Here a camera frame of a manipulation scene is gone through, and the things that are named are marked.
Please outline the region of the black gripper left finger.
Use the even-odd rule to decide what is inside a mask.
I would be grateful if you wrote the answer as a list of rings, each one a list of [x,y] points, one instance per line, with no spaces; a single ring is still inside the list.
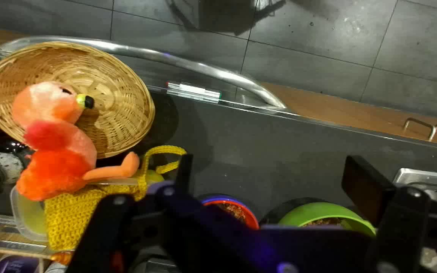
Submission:
[[[143,249],[164,245],[173,227],[164,192],[181,193],[192,164],[193,157],[184,155],[176,181],[154,186],[142,201],[128,193],[101,199],[66,273],[128,273]]]

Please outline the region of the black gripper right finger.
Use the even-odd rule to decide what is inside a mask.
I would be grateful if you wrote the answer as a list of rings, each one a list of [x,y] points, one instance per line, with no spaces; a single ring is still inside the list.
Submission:
[[[377,228],[368,268],[377,273],[418,273],[430,198],[422,190],[396,187],[362,157],[346,158],[342,189]]]

